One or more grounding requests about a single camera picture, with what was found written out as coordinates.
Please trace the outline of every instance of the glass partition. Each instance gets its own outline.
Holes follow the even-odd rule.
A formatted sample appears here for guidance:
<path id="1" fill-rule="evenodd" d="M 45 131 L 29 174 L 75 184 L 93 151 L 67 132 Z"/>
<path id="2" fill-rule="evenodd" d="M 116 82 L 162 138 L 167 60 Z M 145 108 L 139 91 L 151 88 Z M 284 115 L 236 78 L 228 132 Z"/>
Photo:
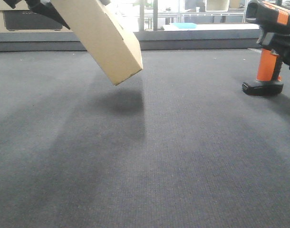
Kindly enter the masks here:
<path id="1" fill-rule="evenodd" d="M 249 0 L 111 0 L 122 22 L 132 31 L 167 30 L 184 23 L 244 23 Z"/>

